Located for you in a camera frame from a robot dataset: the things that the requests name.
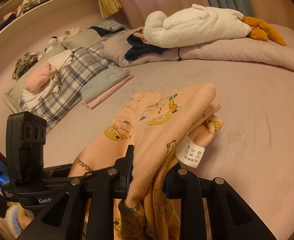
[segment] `folded gray cloth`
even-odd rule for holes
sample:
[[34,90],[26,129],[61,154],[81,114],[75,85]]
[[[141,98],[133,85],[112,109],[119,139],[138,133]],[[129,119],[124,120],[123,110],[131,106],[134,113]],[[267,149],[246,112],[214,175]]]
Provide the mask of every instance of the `folded gray cloth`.
[[103,92],[116,85],[122,79],[129,75],[129,70],[124,70],[120,67],[112,66],[105,71],[93,77],[81,90],[82,100],[88,104],[95,100]]

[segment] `black string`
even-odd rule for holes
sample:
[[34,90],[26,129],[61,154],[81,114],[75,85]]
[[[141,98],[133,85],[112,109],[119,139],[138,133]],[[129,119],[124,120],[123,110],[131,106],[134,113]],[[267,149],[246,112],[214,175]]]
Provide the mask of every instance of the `black string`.
[[181,60],[183,60],[183,59],[180,57],[179,52],[180,52],[180,48],[178,48],[178,57],[179,57],[179,59],[178,59],[177,61],[181,61]]

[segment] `pink wall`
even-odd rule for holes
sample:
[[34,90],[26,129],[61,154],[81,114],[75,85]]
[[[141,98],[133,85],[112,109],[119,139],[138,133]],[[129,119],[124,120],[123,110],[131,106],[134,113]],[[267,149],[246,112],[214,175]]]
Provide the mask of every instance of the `pink wall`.
[[1,96],[10,89],[15,80],[12,73],[19,57],[26,52],[40,51],[44,54],[47,41],[72,27],[86,29],[102,21],[97,0],[85,1],[43,17],[0,49],[0,152],[5,155],[6,120],[11,110]]

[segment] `stuffed animal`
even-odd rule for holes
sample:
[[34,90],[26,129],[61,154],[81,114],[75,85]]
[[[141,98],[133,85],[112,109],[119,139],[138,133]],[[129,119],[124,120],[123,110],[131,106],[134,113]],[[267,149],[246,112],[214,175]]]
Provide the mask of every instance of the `stuffed animal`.
[[286,42],[279,32],[267,22],[250,16],[245,16],[243,18],[243,22],[248,24],[250,27],[255,28],[252,29],[247,37],[258,41],[268,41],[269,36],[272,41],[282,46],[286,46]]
[[161,11],[152,12],[143,35],[151,45],[168,49],[240,39],[252,30],[242,22],[243,17],[236,10],[193,4],[169,17]]

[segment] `gray pillow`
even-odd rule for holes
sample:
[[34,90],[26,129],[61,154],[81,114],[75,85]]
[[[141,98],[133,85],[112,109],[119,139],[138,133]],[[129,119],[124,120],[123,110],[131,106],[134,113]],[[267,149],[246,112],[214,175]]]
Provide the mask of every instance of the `gray pillow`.
[[106,37],[100,37],[99,34],[92,29],[85,30],[81,33],[78,33],[74,36],[66,38],[62,44],[67,49],[78,49],[83,47],[88,49],[92,46],[99,44],[100,42],[104,41]]
[[22,90],[30,76],[30,74],[39,66],[42,62],[47,61],[49,58],[64,52],[65,48],[59,44],[56,46],[52,51],[48,52],[43,56],[31,69],[29,69],[19,80],[17,80],[14,87],[10,88],[7,92],[3,95],[3,100],[7,104],[7,106],[14,112],[21,112],[20,106],[18,105],[18,100],[22,97]]

